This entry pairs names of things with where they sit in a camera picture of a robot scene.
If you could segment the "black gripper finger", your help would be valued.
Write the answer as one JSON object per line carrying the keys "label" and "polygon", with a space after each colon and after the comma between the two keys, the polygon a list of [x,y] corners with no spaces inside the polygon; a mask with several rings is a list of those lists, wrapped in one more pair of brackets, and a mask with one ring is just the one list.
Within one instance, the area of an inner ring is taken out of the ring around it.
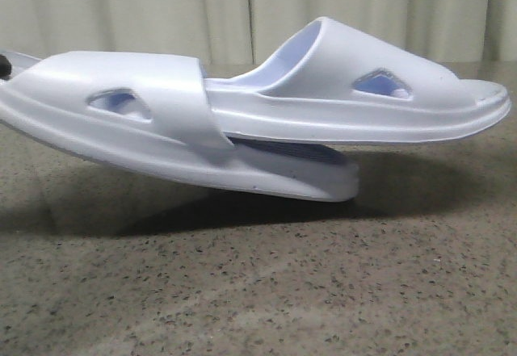
{"label": "black gripper finger", "polygon": [[11,75],[11,63],[6,56],[0,55],[0,77],[9,77]]}

